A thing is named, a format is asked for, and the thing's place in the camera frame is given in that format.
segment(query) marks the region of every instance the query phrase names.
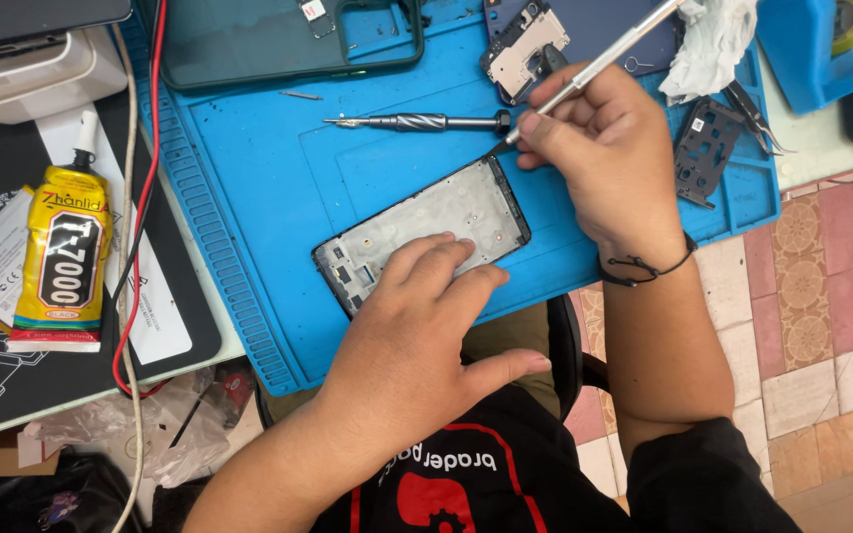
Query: white cable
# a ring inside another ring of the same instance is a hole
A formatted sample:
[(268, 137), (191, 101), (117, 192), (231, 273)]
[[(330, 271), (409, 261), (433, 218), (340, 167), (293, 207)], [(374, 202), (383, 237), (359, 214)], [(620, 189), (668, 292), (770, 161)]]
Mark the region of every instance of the white cable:
[[(127, 92), (130, 95), (130, 121), (127, 123), (127, 157), (124, 163), (124, 201), (123, 201), (123, 220), (120, 225), (120, 249), (117, 253), (117, 276), (119, 283), (126, 283), (119, 279), (121, 273), (124, 272), (127, 266), (127, 243), (130, 237), (130, 219), (133, 206), (131, 199), (131, 187), (134, 182), (134, 150), (136, 148), (136, 83), (134, 81), (134, 67), (131, 66), (130, 55), (127, 53), (127, 44), (124, 42), (123, 35), (120, 34), (120, 27), (117, 24), (111, 25), (114, 30), (114, 37), (117, 40), (117, 48), (120, 50), (120, 58), (124, 63), (124, 70), (127, 72)], [(117, 300), (117, 322), (119, 331), (123, 332), (127, 327), (127, 298), (124, 293)], [(130, 358), (130, 347), (124, 343), (123, 351), (120, 354), (124, 359), (124, 367), (127, 369), (127, 380), (130, 382), (132, 395), (134, 396), (134, 420), (136, 425), (136, 468), (134, 471), (134, 484), (131, 487), (130, 497), (127, 498), (127, 504), (124, 507), (124, 512), (117, 520), (117, 525), (111, 533), (119, 533), (120, 529), (127, 524), (130, 518), (131, 511), (134, 509), (136, 502), (136, 492), (140, 488), (140, 478), (143, 477), (143, 416), (140, 413), (140, 391), (137, 389), (136, 374), (134, 372), (134, 361)]]

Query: screwdriver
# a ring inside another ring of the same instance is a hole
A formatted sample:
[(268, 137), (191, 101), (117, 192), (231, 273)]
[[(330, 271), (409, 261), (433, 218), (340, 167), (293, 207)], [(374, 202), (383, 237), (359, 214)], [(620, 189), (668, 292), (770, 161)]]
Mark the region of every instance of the screwdriver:
[(371, 115), (361, 117), (326, 118), (345, 128), (370, 126), (386, 128), (398, 132), (442, 132), (446, 128), (455, 129), (491, 129), (497, 135), (509, 133), (512, 127), (512, 115), (505, 109), (500, 109), (492, 118), (472, 118), (463, 116), (446, 116), (441, 113), (397, 113), (395, 115)]

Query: chair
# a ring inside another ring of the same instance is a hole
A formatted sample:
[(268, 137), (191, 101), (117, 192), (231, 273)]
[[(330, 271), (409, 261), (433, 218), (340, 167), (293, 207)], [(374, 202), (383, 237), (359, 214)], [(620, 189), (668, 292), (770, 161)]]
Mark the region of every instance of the chair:
[(568, 417), (581, 387), (597, 387), (610, 392), (608, 363), (581, 350), (582, 331), (578, 327), (575, 308), (568, 294), (547, 302), (549, 325), (549, 357), (554, 392), (558, 394), (560, 419)]

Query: cardboard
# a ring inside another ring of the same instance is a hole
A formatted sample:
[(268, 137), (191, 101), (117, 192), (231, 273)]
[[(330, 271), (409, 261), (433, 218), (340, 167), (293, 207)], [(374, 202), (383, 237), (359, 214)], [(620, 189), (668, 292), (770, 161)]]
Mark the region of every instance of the cardboard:
[(60, 447), (55, 448), (41, 441), (28, 439), (30, 442), (23, 444), (21, 464), (32, 464), (19, 467), (19, 433), (21, 431), (22, 428), (0, 431), (0, 476), (53, 475), (58, 468)]

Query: left hand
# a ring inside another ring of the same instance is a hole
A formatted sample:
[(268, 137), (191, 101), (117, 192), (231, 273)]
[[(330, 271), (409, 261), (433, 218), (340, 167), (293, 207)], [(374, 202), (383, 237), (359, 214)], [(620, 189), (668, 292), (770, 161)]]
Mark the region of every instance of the left hand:
[(551, 370), (548, 358), (526, 349), (461, 364), (463, 337), (492, 291), (509, 280), (492, 265), (453, 280), (475, 249), (450, 232), (398, 248), (311, 404), (341, 431), (342, 451), (365, 465), (367, 476), (510, 381)]

